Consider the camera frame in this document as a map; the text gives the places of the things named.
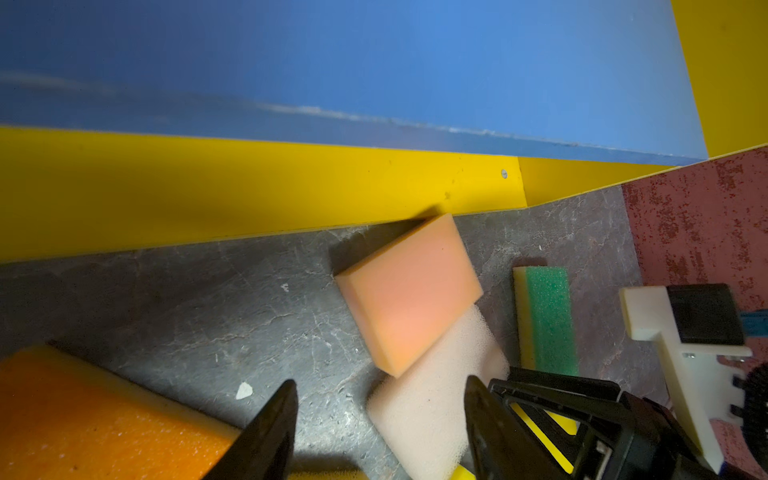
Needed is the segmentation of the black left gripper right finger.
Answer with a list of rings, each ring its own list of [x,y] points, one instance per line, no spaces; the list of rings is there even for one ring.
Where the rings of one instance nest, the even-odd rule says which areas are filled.
[[[479,479],[716,479],[662,405],[611,381],[513,368],[466,381]]]

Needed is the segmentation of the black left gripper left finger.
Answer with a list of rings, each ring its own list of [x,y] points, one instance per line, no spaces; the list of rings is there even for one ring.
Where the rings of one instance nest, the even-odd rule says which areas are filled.
[[[287,479],[298,407],[296,382],[286,380],[203,479]]]

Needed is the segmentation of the white sponge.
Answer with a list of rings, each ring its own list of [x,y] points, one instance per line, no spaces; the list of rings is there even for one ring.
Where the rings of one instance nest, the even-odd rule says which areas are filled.
[[[404,374],[370,395],[366,411],[412,479],[449,479],[468,449],[467,378],[504,379],[510,364],[477,306]]]

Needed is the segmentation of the peach orange sponge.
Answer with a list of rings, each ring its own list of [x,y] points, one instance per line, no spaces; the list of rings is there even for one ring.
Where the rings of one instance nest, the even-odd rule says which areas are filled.
[[[335,276],[375,366],[402,376],[483,295],[454,217],[435,217]]]

